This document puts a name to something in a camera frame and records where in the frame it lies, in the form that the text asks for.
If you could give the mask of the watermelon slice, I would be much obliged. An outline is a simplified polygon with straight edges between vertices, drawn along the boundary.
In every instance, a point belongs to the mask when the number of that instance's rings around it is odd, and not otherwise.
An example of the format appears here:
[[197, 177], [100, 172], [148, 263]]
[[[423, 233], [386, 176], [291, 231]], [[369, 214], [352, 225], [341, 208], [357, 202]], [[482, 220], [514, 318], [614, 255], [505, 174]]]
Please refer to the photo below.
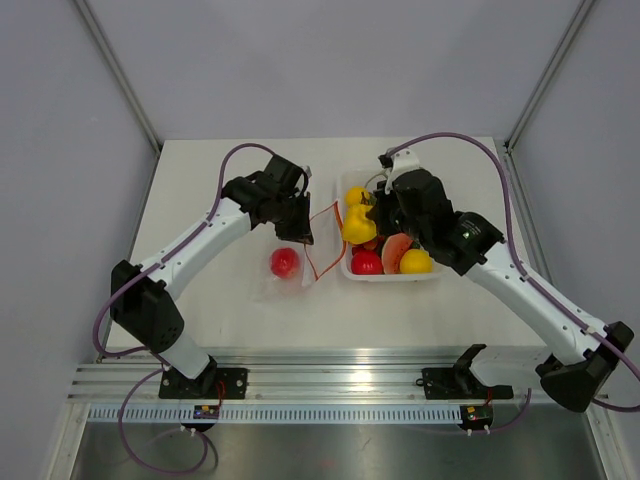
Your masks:
[[413, 240], [404, 233], [389, 236], [381, 250], [381, 261], [385, 275], [398, 274], [402, 257], [413, 246]]

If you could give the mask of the yellow bell pepper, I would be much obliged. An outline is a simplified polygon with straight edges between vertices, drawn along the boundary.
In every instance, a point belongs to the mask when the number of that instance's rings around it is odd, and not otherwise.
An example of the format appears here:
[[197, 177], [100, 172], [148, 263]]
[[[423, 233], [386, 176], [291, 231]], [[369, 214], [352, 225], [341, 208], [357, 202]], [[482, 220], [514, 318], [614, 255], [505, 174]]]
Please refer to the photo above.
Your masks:
[[365, 204], [352, 205], [347, 209], [342, 227], [342, 239], [345, 242], [361, 245], [376, 237], [377, 226], [367, 217], [371, 210], [372, 206]]

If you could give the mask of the red apple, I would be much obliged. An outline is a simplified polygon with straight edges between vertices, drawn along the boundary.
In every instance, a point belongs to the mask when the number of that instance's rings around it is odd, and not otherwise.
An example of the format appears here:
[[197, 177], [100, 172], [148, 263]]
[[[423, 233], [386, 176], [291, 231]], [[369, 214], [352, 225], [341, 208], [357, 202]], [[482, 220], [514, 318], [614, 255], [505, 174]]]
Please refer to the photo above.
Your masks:
[[280, 279], [290, 279], [297, 275], [300, 269], [298, 253], [291, 247], [274, 250], [269, 260], [270, 271]]

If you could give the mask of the clear zip top bag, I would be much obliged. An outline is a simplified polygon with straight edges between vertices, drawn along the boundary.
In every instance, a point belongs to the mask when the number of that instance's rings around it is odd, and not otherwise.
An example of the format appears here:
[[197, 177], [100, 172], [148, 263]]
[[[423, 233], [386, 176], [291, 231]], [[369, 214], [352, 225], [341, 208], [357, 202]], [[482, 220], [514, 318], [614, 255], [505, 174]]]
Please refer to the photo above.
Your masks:
[[274, 302], [306, 293], [340, 263], [347, 244], [341, 236], [339, 207], [335, 199], [311, 214], [312, 245], [274, 239], [261, 248], [251, 278], [252, 301]]

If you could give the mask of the red tomato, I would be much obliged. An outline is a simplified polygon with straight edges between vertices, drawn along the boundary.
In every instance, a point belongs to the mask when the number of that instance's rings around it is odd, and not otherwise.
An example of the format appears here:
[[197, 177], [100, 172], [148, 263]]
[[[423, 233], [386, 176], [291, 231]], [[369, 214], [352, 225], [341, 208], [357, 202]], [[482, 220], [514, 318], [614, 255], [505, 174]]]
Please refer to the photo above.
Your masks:
[[352, 256], [351, 272], [355, 275], [382, 275], [384, 267], [374, 251], [359, 250]]

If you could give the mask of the yellow lemon front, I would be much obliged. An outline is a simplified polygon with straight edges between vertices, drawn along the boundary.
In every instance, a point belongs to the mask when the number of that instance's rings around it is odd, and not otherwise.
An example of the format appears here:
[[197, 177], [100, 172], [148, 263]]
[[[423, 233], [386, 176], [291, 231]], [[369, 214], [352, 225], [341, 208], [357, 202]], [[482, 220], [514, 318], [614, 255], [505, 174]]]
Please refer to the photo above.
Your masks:
[[399, 272], [403, 275], [428, 274], [433, 271], [429, 254], [420, 249], [410, 249], [401, 258]]

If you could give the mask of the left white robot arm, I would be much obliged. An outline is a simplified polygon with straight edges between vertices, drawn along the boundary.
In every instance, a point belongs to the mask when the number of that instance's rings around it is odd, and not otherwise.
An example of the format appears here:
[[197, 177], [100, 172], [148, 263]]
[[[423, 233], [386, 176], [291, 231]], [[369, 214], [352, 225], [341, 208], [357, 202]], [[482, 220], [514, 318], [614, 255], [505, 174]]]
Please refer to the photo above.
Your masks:
[[273, 154], [264, 169], [219, 181], [211, 209], [168, 246], [112, 269], [110, 317], [162, 361], [161, 397], [221, 395], [218, 364], [188, 334], [176, 302], [219, 253], [259, 225], [273, 225], [280, 240], [312, 244], [309, 180], [308, 168]]

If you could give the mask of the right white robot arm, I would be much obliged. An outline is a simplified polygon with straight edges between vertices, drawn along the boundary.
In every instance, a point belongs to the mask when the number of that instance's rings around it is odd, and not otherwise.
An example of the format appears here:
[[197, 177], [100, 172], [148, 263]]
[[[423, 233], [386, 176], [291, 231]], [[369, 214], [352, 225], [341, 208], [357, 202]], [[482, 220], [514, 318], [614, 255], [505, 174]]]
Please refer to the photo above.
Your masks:
[[545, 343], [549, 357], [534, 381], [565, 409], [582, 413], [624, 358], [634, 338], [623, 322], [605, 323], [577, 307], [527, 269], [486, 218], [457, 211], [439, 178], [423, 168], [379, 184], [368, 218], [383, 234], [403, 233], [439, 264], [481, 286]]

